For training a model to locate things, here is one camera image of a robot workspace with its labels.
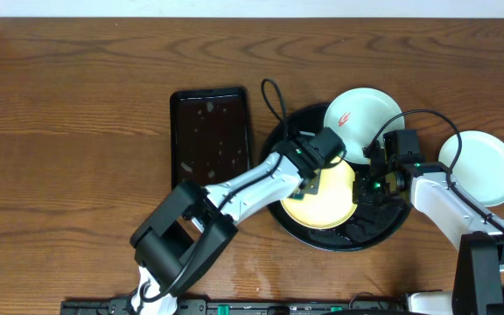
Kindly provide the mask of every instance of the table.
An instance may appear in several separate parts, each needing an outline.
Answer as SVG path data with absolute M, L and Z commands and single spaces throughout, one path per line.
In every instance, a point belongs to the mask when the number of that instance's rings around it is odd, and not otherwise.
M 374 87 L 403 110 L 435 109 L 504 142 L 504 20 L 1 18 L 0 314 L 133 290 L 129 238 L 171 190 L 170 95 L 246 87 L 257 158 L 277 124 L 264 77 L 290 112 Z M 430 115 L 406 123 L 429 159 L 452 134 Z M 504 218 L 504 205 L 493 210 Z M 354 253 L 310 248 L 267 211 L 239 229 L 191 293 L 312 301 L 452 289 L 457 253 L 415 211 Z

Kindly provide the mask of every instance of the black plate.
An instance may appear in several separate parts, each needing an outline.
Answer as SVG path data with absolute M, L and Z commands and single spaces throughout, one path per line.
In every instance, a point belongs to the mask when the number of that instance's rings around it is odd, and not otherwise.
M 302 108 L 289 115 L 290 134 L 298 130 L 319 133 L 324 124 L 328 103 Z M 283 138 L 279 124 L 266 140 L 262 148 L 264 160 L 273 146 Z M 350 163 L 354 171 L 361 175 L 368 173 L 368 165 Z M 359 204 L 357 209 L 343 224 L 328 229 L 305 227 L 294 221 L 284 210 L 281 202 L 268 205 L 271 215 L 291 235 L 317 249 L 332 251 L 354 251 L 367 249 L 391 236 L 406 220 L 411 207 L 401 200 L 391 200 L 382 205 Z

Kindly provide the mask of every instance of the white wall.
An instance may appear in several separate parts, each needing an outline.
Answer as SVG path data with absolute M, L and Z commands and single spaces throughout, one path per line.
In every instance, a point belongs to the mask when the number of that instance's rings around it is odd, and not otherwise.
M 0 0 L 0 17 L 504 18 L 504 0 Z

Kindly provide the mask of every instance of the yellow disc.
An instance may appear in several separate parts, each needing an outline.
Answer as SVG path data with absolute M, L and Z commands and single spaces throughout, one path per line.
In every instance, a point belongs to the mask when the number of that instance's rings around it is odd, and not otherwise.
M 308 228 L 334 228 L 354 213 L 352 189 L 355 172 L 349 164 L 336 157 L 333 168 L 323 169 L 317 194 L 305 194 L 302 200 L 281 200 L 283 209 L 296 222 Z

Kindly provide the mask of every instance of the white plate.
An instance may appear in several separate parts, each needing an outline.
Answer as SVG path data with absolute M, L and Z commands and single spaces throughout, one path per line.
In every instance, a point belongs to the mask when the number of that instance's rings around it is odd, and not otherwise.
M 464 131 L 462 152 L 452 170 L 456 180 L 485 207 L 504 202 L 504 143 L 481 131 Z M 458 149 L 456 135 L 443 144 L 438 161 L 447 167 Z
M 325 112 L 324 126 L 332 128 L 343 140 L 347 150 L 346 161 L 365 165 L 368 158 L 363 157 L 363 148 L 371 143 L 384 123 L 401 112 L 398 104 L 387 94 L 361 87 L 333 100 Z M 381 133 L 381 145 L 383 134 L 404 128 L 403 117 L 396 119 Z

